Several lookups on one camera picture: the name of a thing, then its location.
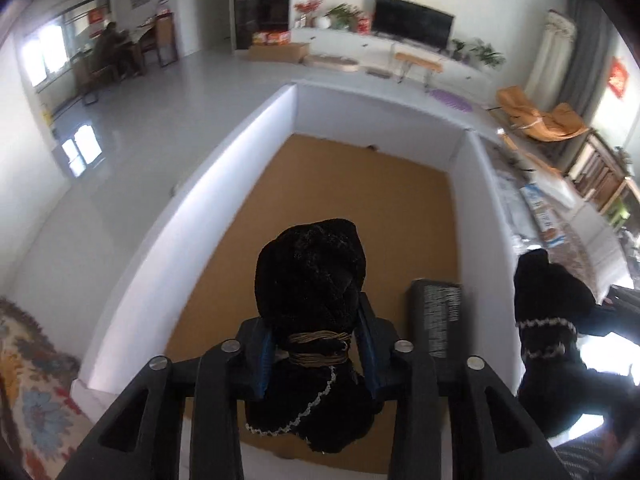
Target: floral fabric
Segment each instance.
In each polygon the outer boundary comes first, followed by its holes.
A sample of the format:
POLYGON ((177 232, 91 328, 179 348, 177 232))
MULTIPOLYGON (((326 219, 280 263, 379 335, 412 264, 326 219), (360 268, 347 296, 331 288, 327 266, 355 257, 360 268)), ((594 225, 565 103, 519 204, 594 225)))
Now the floral fabric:
POLYGON ((53 480, 91 428, 69 397, 78 362, 0 298, 0 430, 34 480, 53 480))

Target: flat screen tv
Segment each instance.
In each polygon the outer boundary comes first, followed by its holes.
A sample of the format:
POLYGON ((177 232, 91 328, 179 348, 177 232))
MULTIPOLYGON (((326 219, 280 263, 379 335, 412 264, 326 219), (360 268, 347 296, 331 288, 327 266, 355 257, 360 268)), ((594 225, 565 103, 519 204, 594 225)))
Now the flat screen tv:
POLYGON ((372 30, 444 50, 453 16, 405 0, 376 0, 372 30))

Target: purple mat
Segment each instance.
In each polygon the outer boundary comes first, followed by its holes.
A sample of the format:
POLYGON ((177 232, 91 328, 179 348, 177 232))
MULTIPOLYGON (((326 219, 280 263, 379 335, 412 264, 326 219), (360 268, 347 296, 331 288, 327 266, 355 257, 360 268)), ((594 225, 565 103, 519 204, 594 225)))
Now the purple mat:
POLYGON ((467 101, 465 98, 460 97, 459 95, 452 94, 451 92, 447 92, 446 90, 431 90, 429 95, 434 99, 437 99, 444 105, 447 105, 449 108, 455 108, 456 110, 460 110, 461 112, 472 112, 473 107, 471 103, 467 101))

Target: white tv cabinet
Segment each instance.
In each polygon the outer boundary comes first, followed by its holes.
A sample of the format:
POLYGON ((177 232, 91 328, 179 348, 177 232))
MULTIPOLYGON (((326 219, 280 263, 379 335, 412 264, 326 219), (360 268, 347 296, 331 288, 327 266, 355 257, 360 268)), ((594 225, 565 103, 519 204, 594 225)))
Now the white tv cabinet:
MULTIPOLYGON (((351 57, 364 67, 391 70, 396 75, 399 73, 399 62, 393 59, 396 52, 433 60, 443 67, 443 72, 433 78, 434 86, 451 90, 483 106, 494 103, 496 87, 490 72, 478 70, 425 48, 330 28, 294 28, 291 31, 291 41, 309 43, 312 54, 351 57)), ((407 77, 423 81, 424 69, 414 66, 407 77)))

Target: bolt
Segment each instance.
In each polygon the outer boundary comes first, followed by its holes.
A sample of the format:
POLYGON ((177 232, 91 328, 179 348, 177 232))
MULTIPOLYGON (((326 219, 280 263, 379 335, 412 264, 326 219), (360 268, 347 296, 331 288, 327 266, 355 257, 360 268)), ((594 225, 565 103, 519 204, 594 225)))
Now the bolt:
POLYGON ((397 352, 408 354, 409 352, 414 351, 414 344, 411 341, 407 341, 406 339, 399 339, 394 343, 394 349, 397 352))
POLYGON ((232 354, 233 352, 237 352, 240 349, 240 342, 236 341, 235 339, 227 339, 222 343, 222 346, 220 348, 223 352, 232 354))
POLYGON ((472 355, 466 360, 466 365, 472 370, 482 370, 484 368, 484 361, 481 357, 472 355))
POLYGON ((149 361, 149 368, 152 370, 164 370, 169 364, 169 359, 163 355, 159 355, 149 361))

